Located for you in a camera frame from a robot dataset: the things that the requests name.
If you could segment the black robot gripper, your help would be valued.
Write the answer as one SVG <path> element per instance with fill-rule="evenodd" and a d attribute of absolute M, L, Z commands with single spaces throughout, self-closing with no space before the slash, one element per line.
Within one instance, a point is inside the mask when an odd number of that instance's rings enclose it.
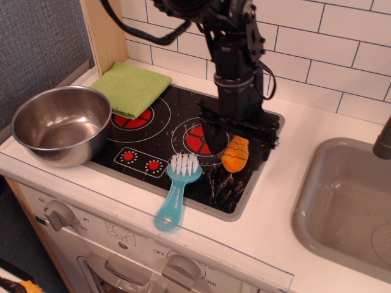
<path fill-rule="evenodd" d="M 199 98 L 200 120 L 210 153 L 219 154 L 228 145 L 227 133 L 249 140 L 247 167 L 259 169 L 268 160 L 270 143 L 278 140 L 279 117 L 263 109 L 263 75 L 247 74 L 242 79 L 214 77 L 217 98 Z"/>

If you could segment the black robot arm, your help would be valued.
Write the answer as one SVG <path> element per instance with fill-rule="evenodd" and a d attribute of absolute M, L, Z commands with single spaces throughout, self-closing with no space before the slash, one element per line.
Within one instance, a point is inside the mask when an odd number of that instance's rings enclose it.
<path fill-rule="evenodd" d="M 247 167 L 257 170 L 276 147 L 279 118 L 262 108 L 263 73 L 260 61 L 264 38 L 252 1 L 155 1 L 168 16 L 191 21 L 204 34 L 215 64 L 218 98 L 198 100 L 200 121 L 210 151 L 218 154 L 227 133 L 249 141 Z"/>

